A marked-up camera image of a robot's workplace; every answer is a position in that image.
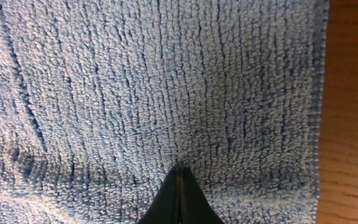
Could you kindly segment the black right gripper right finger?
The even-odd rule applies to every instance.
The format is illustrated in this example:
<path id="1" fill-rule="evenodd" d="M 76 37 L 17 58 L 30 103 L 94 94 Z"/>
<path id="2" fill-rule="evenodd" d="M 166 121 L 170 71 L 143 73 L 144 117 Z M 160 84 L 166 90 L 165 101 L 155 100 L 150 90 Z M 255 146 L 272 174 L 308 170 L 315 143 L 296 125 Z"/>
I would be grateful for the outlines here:
<path id="1" fill-rule="evenodd" d="M 180 223 L 223 224 L 209 205 L 189 168 L 179 172 Z"/>

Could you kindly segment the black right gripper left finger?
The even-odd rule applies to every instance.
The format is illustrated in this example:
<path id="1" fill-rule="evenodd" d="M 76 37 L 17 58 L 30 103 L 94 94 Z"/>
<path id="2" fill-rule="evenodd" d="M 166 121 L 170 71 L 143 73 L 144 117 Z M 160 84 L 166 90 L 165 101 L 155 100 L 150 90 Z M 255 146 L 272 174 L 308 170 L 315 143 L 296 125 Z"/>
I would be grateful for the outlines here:
<path id="1" fill-rule="evenodd" d="M 177 169 L 172 169 L 167 174 L 151 206 L 137 222 L 138 224 L 179 224 L 177 174 Z"/>

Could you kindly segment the blue microfiber cloth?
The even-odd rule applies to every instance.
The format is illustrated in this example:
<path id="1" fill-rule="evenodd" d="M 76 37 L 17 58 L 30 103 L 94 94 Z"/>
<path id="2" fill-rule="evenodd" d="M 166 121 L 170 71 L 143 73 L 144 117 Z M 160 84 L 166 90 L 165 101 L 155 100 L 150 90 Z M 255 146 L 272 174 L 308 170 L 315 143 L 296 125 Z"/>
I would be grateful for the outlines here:
<path id="1" fill-rule="evenodd" d="M 0 223 L 314 223 L 327 1 L 0 0 Z"/>

